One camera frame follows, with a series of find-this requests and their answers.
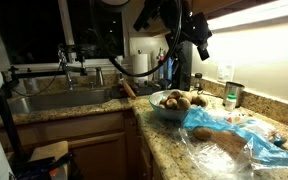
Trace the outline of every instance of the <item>kitchen sink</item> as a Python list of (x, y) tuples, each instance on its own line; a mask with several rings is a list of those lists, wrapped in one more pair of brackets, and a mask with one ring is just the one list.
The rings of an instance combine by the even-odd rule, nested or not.
[(111, 89), (23, 97), (9, 103), (12, 114), (101, 104), (111, 100)]

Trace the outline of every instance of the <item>window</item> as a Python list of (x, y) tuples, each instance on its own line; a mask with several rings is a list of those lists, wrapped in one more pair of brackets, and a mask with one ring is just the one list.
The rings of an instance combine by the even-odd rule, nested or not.
[[(11, 65), (57, 63), (59, 43), (87, 44), (92, 50), (87, 59), (108, 57), (94, 33), (89, 3), (89, 0), (0, 0), (0, 45), (5, 49), (0, 48), (0, 61)], [(104, 44), (111, 53), (124, 55), (122, 13), (106, 12), (97, 5), (94, 9)], [(69, 14), (69, 18), (61, 17), (61, 13)]]

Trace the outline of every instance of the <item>under-cabinet light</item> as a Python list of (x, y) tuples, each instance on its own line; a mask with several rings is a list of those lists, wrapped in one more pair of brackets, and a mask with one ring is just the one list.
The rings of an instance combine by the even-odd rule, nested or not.
[(211, 30), (288, 16), (288, 0), (278, 0), (208, 21)]

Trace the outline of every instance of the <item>kitchen counter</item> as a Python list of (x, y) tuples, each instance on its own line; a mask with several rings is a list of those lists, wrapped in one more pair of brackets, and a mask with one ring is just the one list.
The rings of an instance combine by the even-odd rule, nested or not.
[[(154, 114), (148, 98), (149, 96), (137, 97), (136, 100), (129, 98), (113, 99), (100, 105), (63, 108), (31, 114), (16, 114), (13, 115), (13, 118), (15, 124), (23, 125), (133, 109), (138, 119), (138, 127), (142, 131), (164, 179), (207, 179), (208, 176), (191, 161), (185, 146), (180, 140), (178, 133), (180, 123), (158, 118)], [(221, 99), (209, 97), (209, 101), (210, 103), (206, 110), (223, 109)], [(242, 107), (235, 111), (262, 119), (274, 125), (288, 140), (288, 126)], [(288, 150), (288, 141), (283, 145), (283, 148)], [(260, 179), (288, 179), (288, 169), (270, 172), (261, 171), (255, 172), (255, 174)]]

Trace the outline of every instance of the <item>wall outlet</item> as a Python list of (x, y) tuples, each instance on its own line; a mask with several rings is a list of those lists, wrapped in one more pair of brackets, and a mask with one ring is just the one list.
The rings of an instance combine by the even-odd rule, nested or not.
[(227, 82), (232, 81), (234, 75), (234, 66), (231, 64), (219, 64), (217, 67), (217, 81)]

